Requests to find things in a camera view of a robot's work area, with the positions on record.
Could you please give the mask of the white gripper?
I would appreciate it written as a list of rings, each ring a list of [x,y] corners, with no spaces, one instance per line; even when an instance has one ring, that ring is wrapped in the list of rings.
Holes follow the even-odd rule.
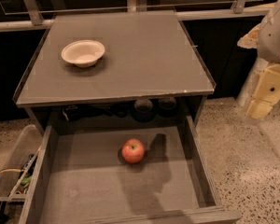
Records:
[[[242,36],[237,46],[257,48],[260,58],[274,63],[259,75],[259,82],[246,110],[252,119],[264,119],[280,101],[280,0],[259,24]]]

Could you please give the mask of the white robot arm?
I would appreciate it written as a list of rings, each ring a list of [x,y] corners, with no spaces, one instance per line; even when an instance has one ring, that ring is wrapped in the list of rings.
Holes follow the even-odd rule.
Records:
[[[245,115],[264,119],[280,101],[280,0],[237,46],[256,49],[257,59],[237,97]]]

